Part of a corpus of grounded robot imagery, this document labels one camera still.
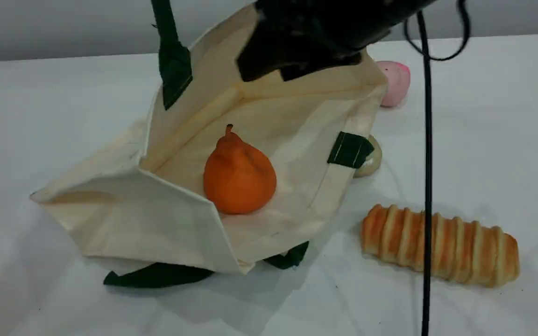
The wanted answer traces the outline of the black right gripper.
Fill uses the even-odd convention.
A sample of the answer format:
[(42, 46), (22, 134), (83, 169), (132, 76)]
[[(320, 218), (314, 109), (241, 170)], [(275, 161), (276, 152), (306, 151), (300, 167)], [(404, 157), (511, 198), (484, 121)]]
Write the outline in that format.
[[(361, 48), (432, 4), (431, 0), (257, 0), (253, 37), (236, 59), (243, 82), (280, 70), (292, 81), (362, 61)], [(286, 37), (305, 37), (329, 49), (287, 48)]]

